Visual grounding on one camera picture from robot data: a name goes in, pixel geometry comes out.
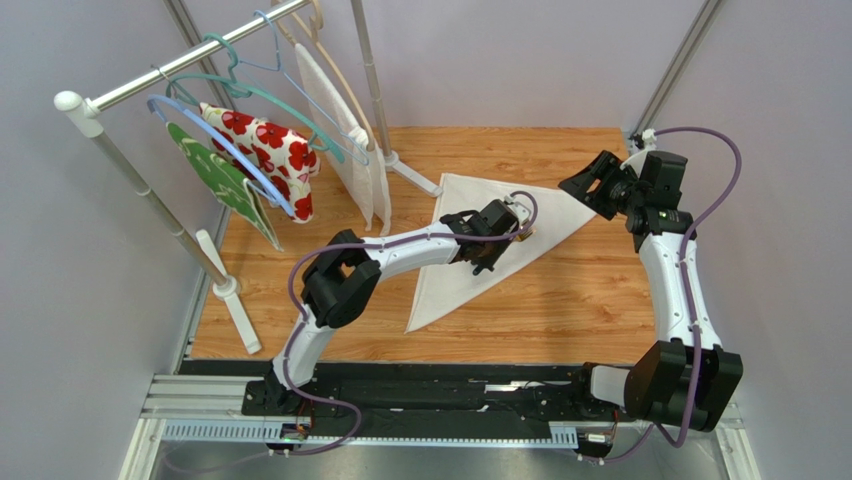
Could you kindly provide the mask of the white cloth napkin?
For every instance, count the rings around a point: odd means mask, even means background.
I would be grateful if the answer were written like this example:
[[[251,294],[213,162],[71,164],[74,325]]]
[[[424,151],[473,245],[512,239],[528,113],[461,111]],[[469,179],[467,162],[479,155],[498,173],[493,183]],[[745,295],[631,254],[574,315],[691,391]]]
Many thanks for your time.
[[[531,194],[538,205],[533,233],[514,242],[498,260],[495,270],[475,276],[469,263],[435,265],[420,270],[407,332],[413,332],[449,315],[521,271],[557,247],[595,217],[595,212],[560,189],[444,173],[433,218],[463,210],[480,210],[490,201],[515,191]]]

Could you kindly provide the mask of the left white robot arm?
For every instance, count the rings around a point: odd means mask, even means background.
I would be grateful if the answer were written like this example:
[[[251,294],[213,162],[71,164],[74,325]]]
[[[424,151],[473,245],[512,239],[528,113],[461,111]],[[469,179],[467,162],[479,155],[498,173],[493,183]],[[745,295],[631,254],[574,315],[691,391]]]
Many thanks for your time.
[[[447,214],[425,227],[387,237],[338,232],[325,246],[296,261],[287,293],[298,318],[271,361],[271,380],[300,394],[333,335],[365,311],[376,287],[428,266],[468,263],[473,275],[493,271],[512,241],[534,226],[533,195],[515,191],[481,210]]]

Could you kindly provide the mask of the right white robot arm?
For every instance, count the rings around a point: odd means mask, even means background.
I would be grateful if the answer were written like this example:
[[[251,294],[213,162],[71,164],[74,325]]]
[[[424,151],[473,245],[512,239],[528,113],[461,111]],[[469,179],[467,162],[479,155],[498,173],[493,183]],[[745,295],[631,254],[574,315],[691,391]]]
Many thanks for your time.
[[[559,188],[612,220],[625,218],[645,269],[656,341],[630,368],[583,366],[589,402],[622,408],[654,425],[709,432],[742,379],[740,355],[728,352],[715,332],[697,272],[697,226],[706,213],[680,209],[687,158],[657,149],[659,131],[633,136],[638,150],[621,160],[602,151]]]

